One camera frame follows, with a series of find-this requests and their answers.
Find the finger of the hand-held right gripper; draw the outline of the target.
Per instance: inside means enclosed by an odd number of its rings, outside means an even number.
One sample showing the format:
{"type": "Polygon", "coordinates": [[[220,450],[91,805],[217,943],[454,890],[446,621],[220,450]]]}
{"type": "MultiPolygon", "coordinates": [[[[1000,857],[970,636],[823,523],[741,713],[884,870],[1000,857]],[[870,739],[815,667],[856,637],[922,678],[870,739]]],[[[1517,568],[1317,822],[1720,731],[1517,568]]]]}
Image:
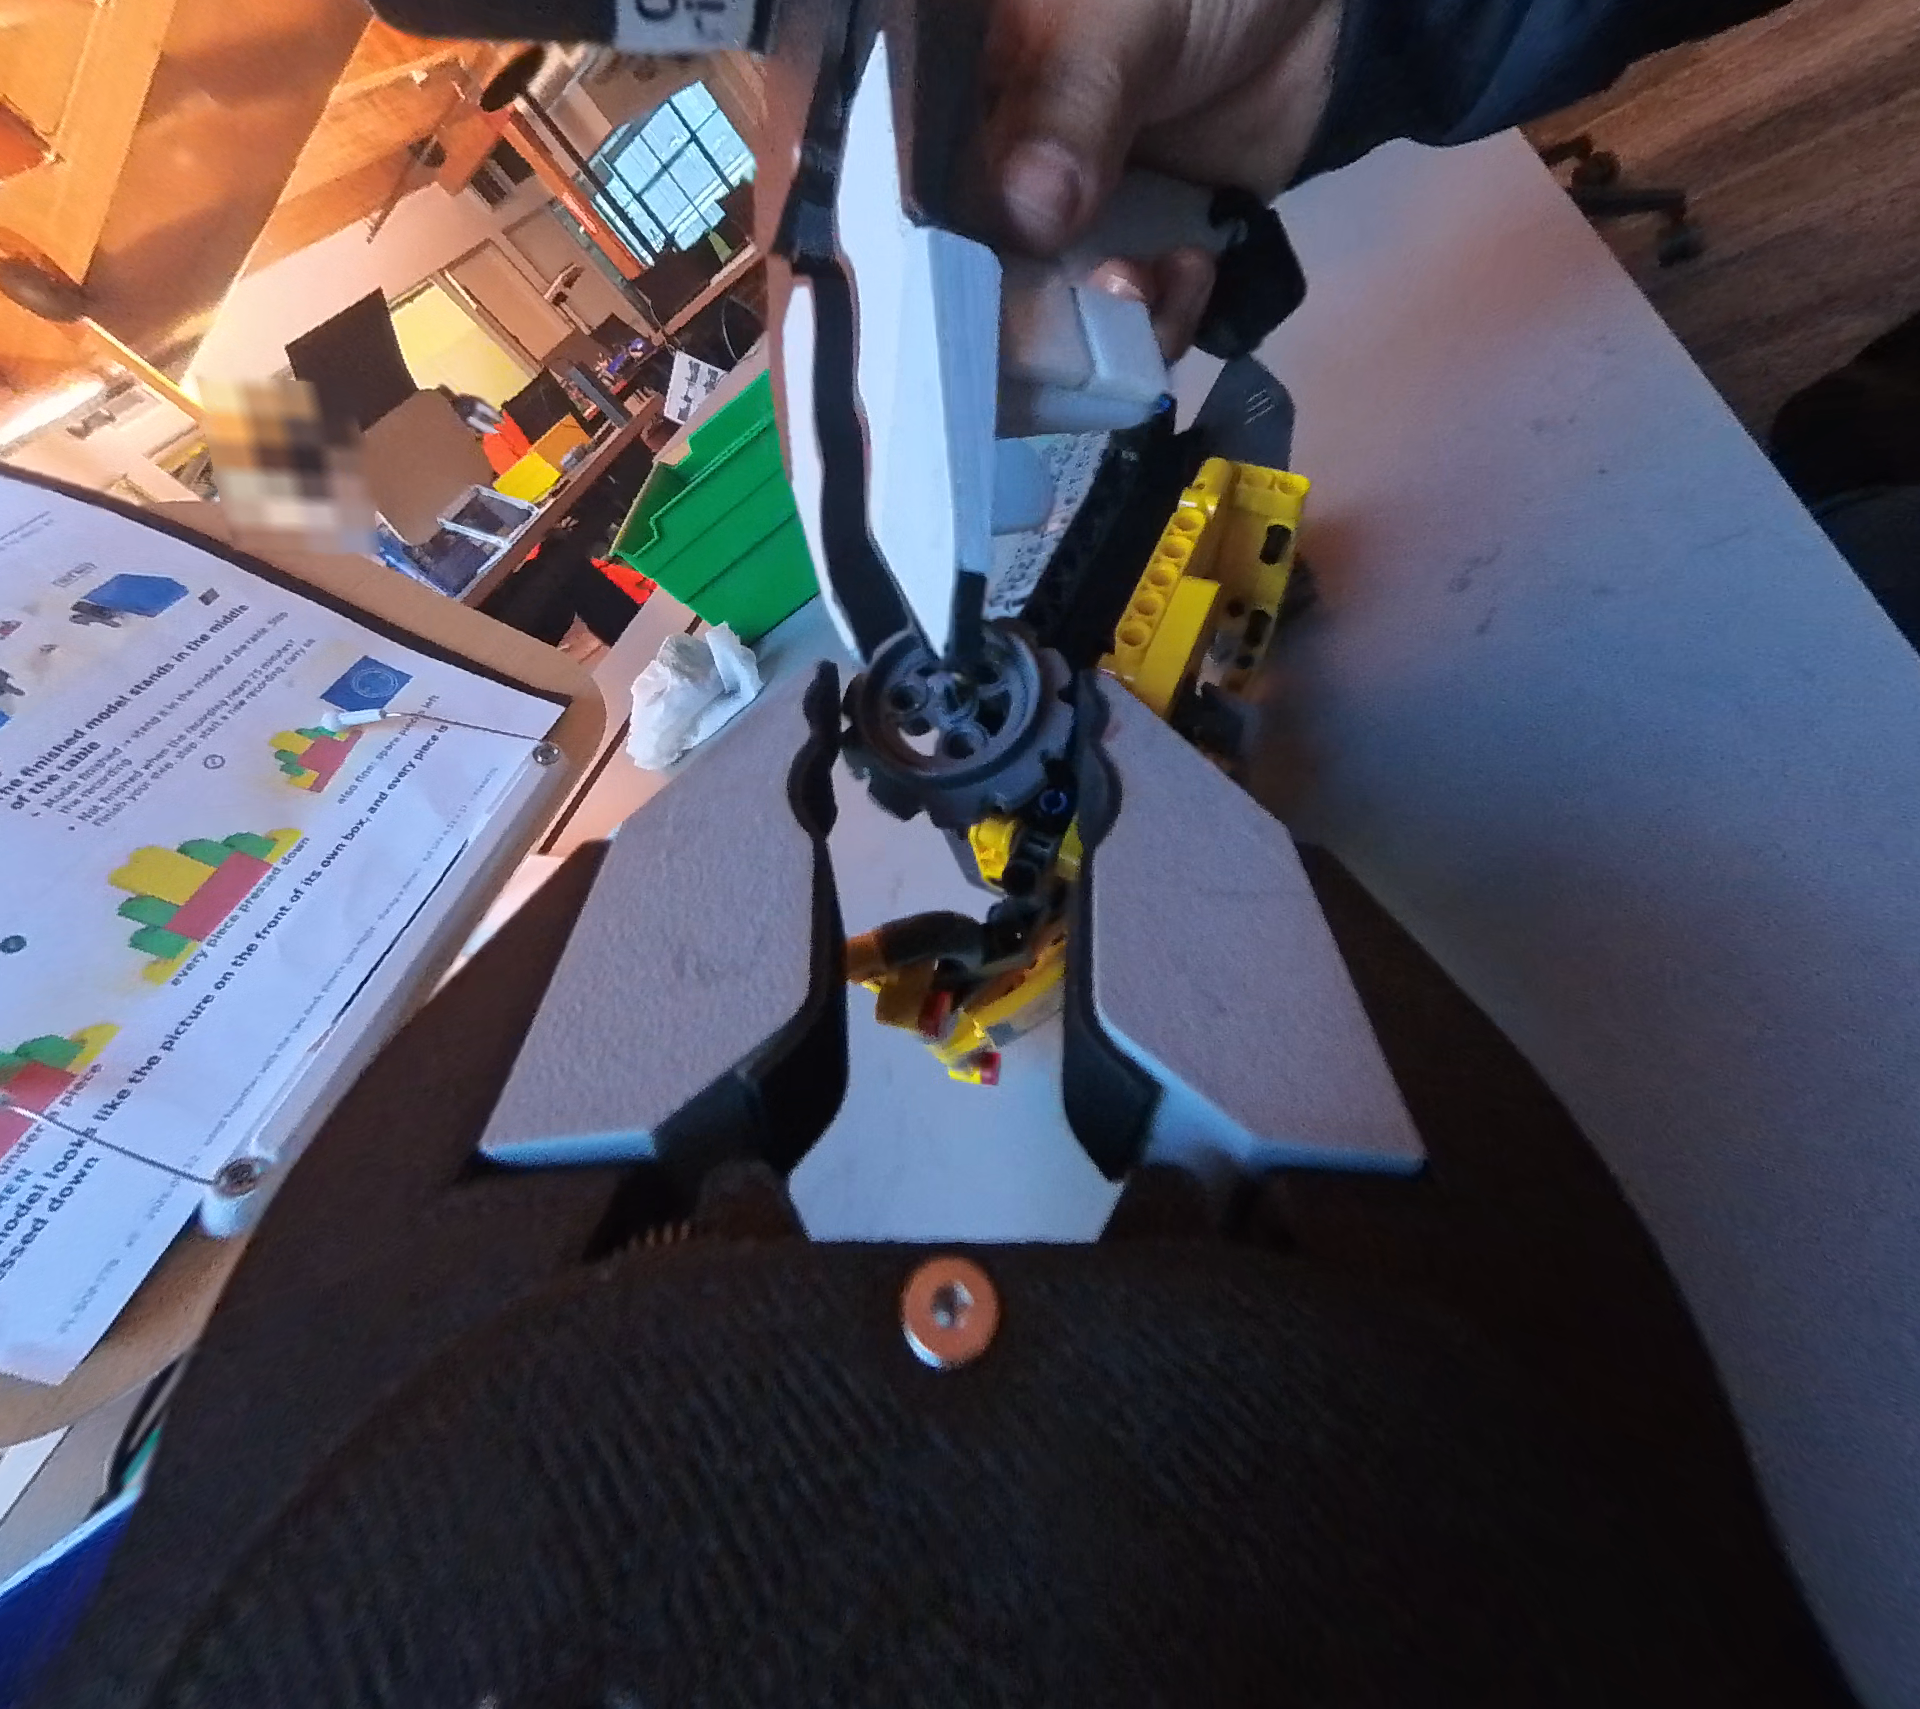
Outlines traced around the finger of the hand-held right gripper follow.
{"type": "Polygon", "coordinates": [[[835,239],[854,307],[867,530],[926,642],[950,662],[963,579],[985,579],[994,559],[1002,268],[989,244],[911,215],[890,56],[878,34],[851,91],[835,239]]]}
{"type": "Polygon", "coordinates": [[[851,659],[866,665],[908,617],[870,529],[856,307],[839,260],[801,260],[781,283],[778,401],[783,452],[817,588],[851,659]]]}

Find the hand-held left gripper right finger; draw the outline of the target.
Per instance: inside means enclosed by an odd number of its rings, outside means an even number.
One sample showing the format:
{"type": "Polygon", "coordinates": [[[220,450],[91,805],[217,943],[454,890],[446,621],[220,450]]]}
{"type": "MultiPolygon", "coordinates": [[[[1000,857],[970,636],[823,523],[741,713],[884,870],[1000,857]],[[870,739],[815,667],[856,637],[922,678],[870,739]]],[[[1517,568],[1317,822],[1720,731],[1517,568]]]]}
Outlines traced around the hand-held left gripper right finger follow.
{"type": "Polygon", "coordinates": [[[1093,1165],[1207,1182],[1429,1151],[1284,823],[1112,675],[1075,686],[1062,1097],[1093,1165]]]}

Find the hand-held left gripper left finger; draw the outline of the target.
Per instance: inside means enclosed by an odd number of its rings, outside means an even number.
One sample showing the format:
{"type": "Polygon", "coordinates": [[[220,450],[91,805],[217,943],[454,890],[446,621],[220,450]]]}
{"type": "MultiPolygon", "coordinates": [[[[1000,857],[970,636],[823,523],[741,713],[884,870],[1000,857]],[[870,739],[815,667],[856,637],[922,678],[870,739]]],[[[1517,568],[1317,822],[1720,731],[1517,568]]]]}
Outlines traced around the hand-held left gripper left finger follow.
{"type": "Polygon", "coordinates": [[[841,671],[752,703],[612,835],[482,1153],[797,1168],[849,1082],[841,671]]]}

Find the black yellow toy brick vehicle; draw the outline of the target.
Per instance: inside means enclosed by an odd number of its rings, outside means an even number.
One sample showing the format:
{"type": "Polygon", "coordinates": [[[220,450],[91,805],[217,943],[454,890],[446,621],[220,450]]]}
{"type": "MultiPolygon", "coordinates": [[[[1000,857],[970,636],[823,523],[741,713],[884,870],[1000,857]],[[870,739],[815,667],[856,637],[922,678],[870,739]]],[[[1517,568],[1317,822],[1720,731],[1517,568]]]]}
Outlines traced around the black yellow toy brick vehicle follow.
{"type": "MultiPolygon", "coordinates": [[[[998,621],[1057,649],[1069,675],[1112,675],[1238,775],[1247,695],[1294,602],[1309,478],[1231,452],[1222,430],[1199,428],[1198,444],[1176,454],[1120,436],[1022,619],[998,621]]],[[[1075,715],[1074,678],[1069,694],[1075,715]]],[[[1074,742],[1025,810],[940,830],[986,910],[902,915],[845,944],[878,1022],[915,1034],[952,1082],[994,1087],[1010,1045],[1064,1006],[1082,859],[1074,742]]]]}

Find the grey toy wheel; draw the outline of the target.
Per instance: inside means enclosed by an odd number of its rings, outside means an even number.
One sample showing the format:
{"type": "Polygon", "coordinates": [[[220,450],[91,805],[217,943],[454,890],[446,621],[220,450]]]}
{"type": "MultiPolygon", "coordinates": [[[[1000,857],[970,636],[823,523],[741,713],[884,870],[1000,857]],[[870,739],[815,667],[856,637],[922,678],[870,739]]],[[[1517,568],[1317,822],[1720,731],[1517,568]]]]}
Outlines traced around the grey toy wheel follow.
{"type": "Polygon", "coordinates": [[[841,754],[882,810],[967,833],[1025,810],[1069,759],[1069,688],[1064,656],[1019,624],[986,624],[959,667],[908,626],[851,680],[841,754]]]}

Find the grey desk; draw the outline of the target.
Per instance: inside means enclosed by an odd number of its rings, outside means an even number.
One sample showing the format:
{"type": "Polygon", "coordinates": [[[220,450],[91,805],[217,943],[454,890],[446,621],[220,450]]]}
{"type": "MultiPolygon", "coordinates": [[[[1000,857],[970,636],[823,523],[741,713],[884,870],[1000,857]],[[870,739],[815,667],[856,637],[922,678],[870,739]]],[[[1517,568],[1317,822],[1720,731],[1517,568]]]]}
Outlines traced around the grey desk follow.
{"type": "Polygon", "coordinates": [[[1284,211],[1281,783],[1429,1174],[1280,1246],[1138,1175],[928,1365],[930,1246],[470,1158],[580,854],[293,1172],[39,1705],[1916,1705],[1916,649],[1519,138],[1284,211]]]}

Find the person's right hand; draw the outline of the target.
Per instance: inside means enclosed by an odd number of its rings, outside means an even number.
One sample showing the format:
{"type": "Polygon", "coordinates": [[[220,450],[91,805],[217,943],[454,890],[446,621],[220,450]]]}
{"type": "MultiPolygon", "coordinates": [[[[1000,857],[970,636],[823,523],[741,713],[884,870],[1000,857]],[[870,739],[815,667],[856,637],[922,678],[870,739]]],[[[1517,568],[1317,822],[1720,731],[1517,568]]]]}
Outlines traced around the person's right hand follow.
{"type": "Polygon", "coordinates": [[[983,219],[1062,255],[1134,168],[1278,198],[1333,96],[1342,0],[995,0],[983,219]]]}

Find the green plastic bin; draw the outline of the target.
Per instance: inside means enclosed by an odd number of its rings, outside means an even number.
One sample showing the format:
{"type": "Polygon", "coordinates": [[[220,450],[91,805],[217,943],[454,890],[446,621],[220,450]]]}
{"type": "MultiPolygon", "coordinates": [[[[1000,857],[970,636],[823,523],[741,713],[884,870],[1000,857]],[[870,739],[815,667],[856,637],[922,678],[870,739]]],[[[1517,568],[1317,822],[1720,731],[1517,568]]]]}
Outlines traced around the green plastic bin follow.
{"type": "Polygon", "coordinates": [[[714,409],[680,458],[652,466],[612,560],[747,646],[817,596],[770,373],[714,409]]]}

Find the background shelf with coloured bins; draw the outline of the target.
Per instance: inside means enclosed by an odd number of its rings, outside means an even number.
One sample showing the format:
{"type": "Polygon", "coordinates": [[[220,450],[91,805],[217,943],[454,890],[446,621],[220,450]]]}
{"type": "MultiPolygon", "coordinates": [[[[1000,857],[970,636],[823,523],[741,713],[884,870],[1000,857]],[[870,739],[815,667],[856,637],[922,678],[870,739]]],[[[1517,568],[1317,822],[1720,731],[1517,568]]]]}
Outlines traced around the background shelf with coloured bins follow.
{"type": "Polygon", "coordinates": [[[596,652],[620,641],[652,583],[612,553],[657,446],[667,354],[612,313],[566,329],[527,365],[454,286],[426,282],[389,307],[396,347],[475,454],[418,535],[389,517],[376,553],[400,577],[537,641],[596,652]]]}

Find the crumpled white plastic bag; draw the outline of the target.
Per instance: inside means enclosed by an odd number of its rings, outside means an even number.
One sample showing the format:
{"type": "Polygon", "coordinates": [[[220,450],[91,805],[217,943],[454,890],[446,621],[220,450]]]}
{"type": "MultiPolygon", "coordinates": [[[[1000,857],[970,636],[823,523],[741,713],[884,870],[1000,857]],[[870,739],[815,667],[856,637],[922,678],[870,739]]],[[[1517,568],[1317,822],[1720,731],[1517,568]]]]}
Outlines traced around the crumpled white plastic bag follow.
{"type": "Polygon", "coordinates": [[[630,759],[641,771],[669,771],[732,722],[761,688],[755,652],[726,621],[669,636],[633,686],[630,759]]]}

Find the large paned window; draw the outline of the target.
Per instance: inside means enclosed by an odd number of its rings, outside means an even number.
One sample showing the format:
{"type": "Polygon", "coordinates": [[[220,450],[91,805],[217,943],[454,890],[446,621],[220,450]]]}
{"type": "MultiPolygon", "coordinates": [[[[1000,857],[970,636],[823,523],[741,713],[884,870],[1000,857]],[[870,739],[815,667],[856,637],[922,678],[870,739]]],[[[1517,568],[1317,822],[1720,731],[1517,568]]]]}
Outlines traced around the large paned window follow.
{"type": "Polygon", "coordinates": [[[618,125],[585,166],[591,207],[643,268],[708,238],[754,181],[752,146],[699,79],[618,125]]]}

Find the sign board with wooden edge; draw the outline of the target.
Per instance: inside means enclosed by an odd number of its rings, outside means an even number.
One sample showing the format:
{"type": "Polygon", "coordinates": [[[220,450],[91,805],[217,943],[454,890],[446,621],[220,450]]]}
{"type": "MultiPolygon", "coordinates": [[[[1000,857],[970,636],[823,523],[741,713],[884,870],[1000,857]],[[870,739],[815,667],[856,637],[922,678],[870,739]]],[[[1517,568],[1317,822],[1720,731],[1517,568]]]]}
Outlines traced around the sign board with wooden edge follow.
{"type": "Polygon", "coordinates": [[[4,468],[4,1446],[204,1322],[297,1140],[555,822],[563,652],[207,506],[4,468]]]}

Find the black office chair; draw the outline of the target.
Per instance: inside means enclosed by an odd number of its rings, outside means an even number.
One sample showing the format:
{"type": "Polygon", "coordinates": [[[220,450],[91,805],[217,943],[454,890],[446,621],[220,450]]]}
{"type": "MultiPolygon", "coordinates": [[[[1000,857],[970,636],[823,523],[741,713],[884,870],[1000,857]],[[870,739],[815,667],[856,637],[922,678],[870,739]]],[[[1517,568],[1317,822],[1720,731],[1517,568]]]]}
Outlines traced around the black office chair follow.
{"type": "Polygon", "coordinates": [[[1613,150],[1600,148],[1589,134],[1563,138],[1537,146],[1572,205],[1590,221],[1656,221],[1653,246],[1661,268],[1691,263],[1706,251],[1690,204],[1681,185],[1653,185],[1628,175],[1613,150]]]}

